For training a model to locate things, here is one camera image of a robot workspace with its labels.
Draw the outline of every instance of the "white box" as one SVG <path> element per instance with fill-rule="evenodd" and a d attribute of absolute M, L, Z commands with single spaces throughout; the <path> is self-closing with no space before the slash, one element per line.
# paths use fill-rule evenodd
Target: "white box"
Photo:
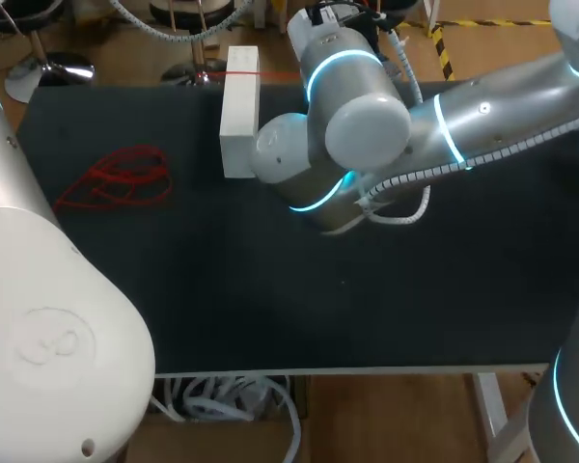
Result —
<path fill-rule="evenodd" d="M 230 47 L 219 129 L 223 172 L 227 178 L 255 176 L 249 158 L 255 149 L 260 125 L 260 76 L 232 72 L 259 71 L 256 46 Z"/>

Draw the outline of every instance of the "yellow black hazard tape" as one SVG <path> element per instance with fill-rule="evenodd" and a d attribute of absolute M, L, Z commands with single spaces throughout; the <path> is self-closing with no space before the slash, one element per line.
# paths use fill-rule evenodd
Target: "yellow black hazard tape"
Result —
<path fill-rule="evenodd" d="M 442 27 L 435 26 L 431 32 L 433 43 L 435 43 L 435 50 L 437 51 L 437 56 L 440 59 L 440 66 L 442 67 L 442 72 L 444 73 L 444 80 L 447 82 L 453 81 L 455 80 L 455 73 L 453 72 L 453 65 L 451 65 L 451 58 L 448 56 L 448 51 L 446 51 L 446 46 L 444 45 Z"/>
<path fill-rule="evenodd" d="M 550 26 L 551 21 L 532 19 L 527 21 L 513 21 L 510 19 L 472 19 L 460 21 L 437 21 L 436 26 L 457 26 L 457 27 L 527 27 L 527 26 Z M 399 27 L 425 27 L 424 22 L 405 21 Z"/>

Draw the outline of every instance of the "floor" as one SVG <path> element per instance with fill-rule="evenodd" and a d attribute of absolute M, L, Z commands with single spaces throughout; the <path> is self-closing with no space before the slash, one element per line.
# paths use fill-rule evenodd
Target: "floor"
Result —
<path fill-rule="evenodd" d="M 547 0 L 442 0 L 439 17 L 546 19 L 547 5 Z M 432 39 L 414 28 L 401 29 L 401 35 L 409 38 L 406 50 L 419 80 L 442 80 Z M 73 33 L 65 24 L 56 24 L 43 32 L 43 38 L 49 49 L 78 50 L 89 56 L 100 85 L 155 85 L 163 70 L 190 55 L 188 45 L 149 39 L 128 26 L 90 26 Z M 443 38 L 457 80 L 559 49 L 548 26 L 450 26 L 444 29 Z M 227 53 L 228 43 L 257 44 L 262 69 L 296 70 L 290 45 L 274 29 L 256 32 L 236 27 L 221 34 L 220 43 L 221 57 Z M 23 38 L 0 42 L 0 98 L 13 126 L 19 124 L 26 107 L 5 95 L 3 80 L 7 69 L 29 51 Z M 392 56 L 388 47 L 384 51 Z M 502 374 L 500 383 L 511 413 L 527 398 L 530 388 L 519 374 Z M 311 379 L 308 403 L 302 463 L 485 461 L 482 431 L 466 376 L 318 376 Z M 162 417 L 148 417 L 131 442 L 128 462 L 280 462 L 289 441 L 290 426 L 285 421 L 176 426 Z"/>

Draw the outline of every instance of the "white table frame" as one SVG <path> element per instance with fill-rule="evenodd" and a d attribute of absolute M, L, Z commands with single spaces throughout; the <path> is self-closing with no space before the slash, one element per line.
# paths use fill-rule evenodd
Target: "white table frame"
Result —
<path fill-rule="evenodd" d="M 325 374 L 465 374 L 471 373 L 487 442 L 488 463 L 515 463 L 531 448 L 528 422 L 528 398 L 510 417 L 498 383 L 497 372 L 543 372 L 547 364 L 471 367 L 375 367 L 375 368 L 301 368 L 239 371 L 202 371 L 195 373 L 162 373 L 157 379 L 201 376 L 306 376 Z"/>

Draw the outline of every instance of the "white robotic arm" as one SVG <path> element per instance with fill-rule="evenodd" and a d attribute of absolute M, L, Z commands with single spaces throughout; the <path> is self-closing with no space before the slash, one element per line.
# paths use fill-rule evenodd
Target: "white robotic arm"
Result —
<path fill-rule="evenodd" d="M 144 320 L 60 230 L 0 106 L 0 463 L 107 461 L 153 380 Z"/>

